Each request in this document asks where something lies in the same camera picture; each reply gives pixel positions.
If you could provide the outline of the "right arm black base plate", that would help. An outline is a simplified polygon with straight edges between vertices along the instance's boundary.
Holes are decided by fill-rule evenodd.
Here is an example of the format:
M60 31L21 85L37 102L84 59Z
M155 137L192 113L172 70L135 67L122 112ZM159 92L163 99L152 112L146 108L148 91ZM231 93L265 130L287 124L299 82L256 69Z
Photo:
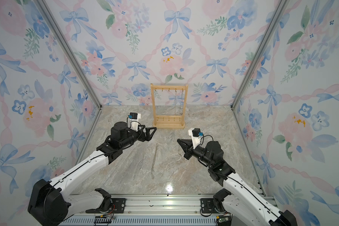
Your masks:
M209 215L209 214L219 214L223 215L226 214L226 211L220 211L219 208L217 208L213 202L213 198L201 198L200 199L200 212L203 215Z

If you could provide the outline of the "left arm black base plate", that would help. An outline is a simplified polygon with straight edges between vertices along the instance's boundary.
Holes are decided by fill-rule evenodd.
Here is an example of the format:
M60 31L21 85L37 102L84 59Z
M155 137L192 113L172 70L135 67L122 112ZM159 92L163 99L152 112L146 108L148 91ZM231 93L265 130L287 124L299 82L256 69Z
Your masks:
M100 214L109 214L109 213L124 213L125 198L111 198L111 200L103 201L104 204L101 204L97 209L86 210L85 213L100 213Z

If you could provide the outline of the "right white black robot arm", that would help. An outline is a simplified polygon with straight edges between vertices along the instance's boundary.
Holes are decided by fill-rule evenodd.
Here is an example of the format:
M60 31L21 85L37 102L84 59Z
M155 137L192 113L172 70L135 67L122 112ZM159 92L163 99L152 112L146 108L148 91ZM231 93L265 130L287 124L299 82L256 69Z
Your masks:
M201 147L194 139L178 139L184 157L195 157L207 167L211 178L222 186L214 195L214 205L220 212L228 212L247 226L295 226L297 221L290 211L281 211L251 187L223 158L224 152L217 141Z

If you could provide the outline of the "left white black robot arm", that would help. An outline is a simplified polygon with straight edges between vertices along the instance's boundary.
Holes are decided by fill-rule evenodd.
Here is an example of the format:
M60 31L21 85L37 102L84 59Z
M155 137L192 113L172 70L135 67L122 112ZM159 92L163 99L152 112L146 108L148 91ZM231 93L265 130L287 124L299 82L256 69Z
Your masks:
M73 190L94 173L113 163L135 142L150 141L156 130L156 127L147 128L139 122L135 126L124 121L115 123L105 142L86 159L49 181L41 179L36 182L27 211L43 226L58 226L67 218L84 211L112 212L112 196L104 189L96 188L81 195L74 195Z

